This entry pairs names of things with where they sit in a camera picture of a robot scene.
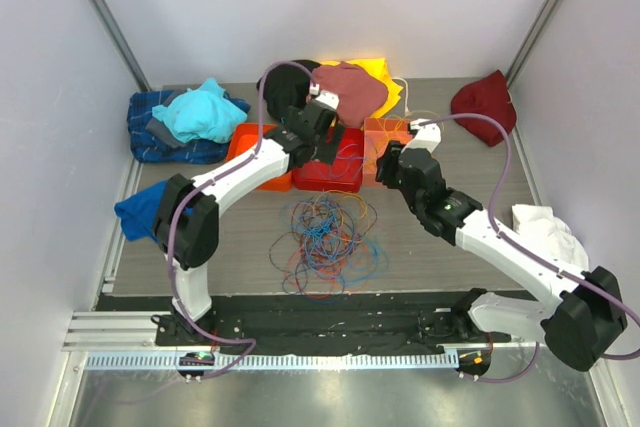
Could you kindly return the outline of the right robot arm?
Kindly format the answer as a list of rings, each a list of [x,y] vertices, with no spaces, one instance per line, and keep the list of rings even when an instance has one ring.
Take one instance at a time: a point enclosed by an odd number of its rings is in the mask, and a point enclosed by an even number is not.
[[[535,252],[480,202],[448,187],[427,149],[391,141],[376,166],[377,181],[402,194],[429,234],[492,264],[533,297],[473,290],[451,318],[460,340],[496,332],[542,342],[566,366],[586,372],[625,331],[628,315],[612,272],[582,270]]]

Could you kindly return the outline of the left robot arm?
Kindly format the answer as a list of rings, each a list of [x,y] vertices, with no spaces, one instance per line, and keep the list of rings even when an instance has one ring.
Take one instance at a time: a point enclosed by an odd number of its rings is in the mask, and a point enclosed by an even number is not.
[[[213,332],[206,316],[212,307],[207,262],[219,245],[221,217],[272,179],[310,161],[333,163],[345,131],[338,105],[336,95],[323,92],[304,108],[291,108],[284,123],[222,166],[167,181],[153,232],[168,261],[174,308],[182,316],[177,330],[190,345],[205,344]]]

